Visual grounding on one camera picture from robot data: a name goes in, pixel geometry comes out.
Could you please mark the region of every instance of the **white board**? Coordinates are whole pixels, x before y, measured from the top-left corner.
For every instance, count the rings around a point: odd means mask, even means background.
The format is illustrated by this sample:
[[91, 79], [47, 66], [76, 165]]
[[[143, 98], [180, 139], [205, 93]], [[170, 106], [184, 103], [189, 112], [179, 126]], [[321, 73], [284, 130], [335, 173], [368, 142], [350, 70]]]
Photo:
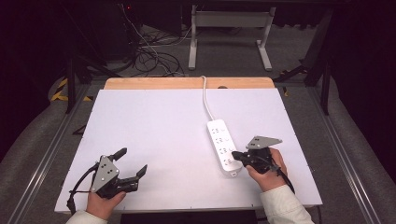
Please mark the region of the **white board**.
[[[274, 147], [297, 197], [303, 205], [322, 204], [277, 89], [209, 89], [206, 100], [215, 119], [226, 122], [237, 150], [246, 151], [255, 135], [282, 139]], [[114, 162], [119, 178], [135, 176], [145, 164], [148, 170], [116, 212], [262, 208], [261, 190], [245, 168], [237, 177], [221, 172], [208, 121], [202, 90], [100, 91], [55, 211], [68, 212], [68, 191], [100, 156], [123, 147], [127, 154]], [[91, 181], [89, 175], [79, 189], [88, 190]], [[86, 194], [75, 195], [77, 209], [86, 201]]]

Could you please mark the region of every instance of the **power strip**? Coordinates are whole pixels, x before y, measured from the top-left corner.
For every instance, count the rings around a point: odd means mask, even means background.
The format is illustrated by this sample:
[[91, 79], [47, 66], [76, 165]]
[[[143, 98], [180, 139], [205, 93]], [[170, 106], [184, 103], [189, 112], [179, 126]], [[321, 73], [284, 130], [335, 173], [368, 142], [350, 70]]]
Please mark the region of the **power strip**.
[[207, 123], [207, 130], [218, 155], [221, 171], [225, 175], [237, 176], [243, 164], [241, 161], [236, 161], [233, 158], [232, 152], [236, 151], [236, 148], [224, 120], [215, 119], [209, 121]]

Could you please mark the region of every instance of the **metal stand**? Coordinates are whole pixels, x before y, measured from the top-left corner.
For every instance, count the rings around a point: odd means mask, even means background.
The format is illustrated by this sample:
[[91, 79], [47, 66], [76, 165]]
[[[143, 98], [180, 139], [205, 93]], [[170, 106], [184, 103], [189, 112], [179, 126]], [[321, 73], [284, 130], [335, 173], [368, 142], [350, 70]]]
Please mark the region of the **metal stand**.
[[257, 40], [257, 47], [262, 56], [262, 63], [266, 71], [272, 71], [272, 66], [265, 50], [268, 34], [275, 16], [275, 7], [269, 12], [221, 12], [221, 11], [191, 11], [191, 44], [189, 69], [194, 70], [196, 65], [197, 44], [196, 28], [200, 27], [264, 27], [262, 39]]

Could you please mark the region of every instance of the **power outlet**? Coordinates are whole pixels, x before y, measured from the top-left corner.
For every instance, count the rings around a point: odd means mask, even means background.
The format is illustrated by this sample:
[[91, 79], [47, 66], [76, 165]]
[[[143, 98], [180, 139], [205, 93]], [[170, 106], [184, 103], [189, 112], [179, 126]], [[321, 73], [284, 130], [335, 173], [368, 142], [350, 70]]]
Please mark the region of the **power outlet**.
[[237, 176], [242, 169], [242, 162], [233, 159], [233, 151], [236, 151], [235, 144], [224, 120], [215, 119], [207, 123], [207, 130], [212, 140], [213, 148], [218, 156], [221, 171], [225, 175]]

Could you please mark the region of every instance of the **white sleeve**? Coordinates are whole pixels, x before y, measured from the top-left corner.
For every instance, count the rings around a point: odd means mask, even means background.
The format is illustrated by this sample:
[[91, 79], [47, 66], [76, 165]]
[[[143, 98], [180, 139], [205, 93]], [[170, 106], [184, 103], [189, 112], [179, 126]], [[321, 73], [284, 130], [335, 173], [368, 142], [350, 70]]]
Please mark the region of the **white sleeve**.
[[85, 211], [77, 211], [66, 224], [107, 224], [107, 221]]
[[260, 197], [269, 223], [313, 223], [309, 213], [287, 185], [263, 192]]

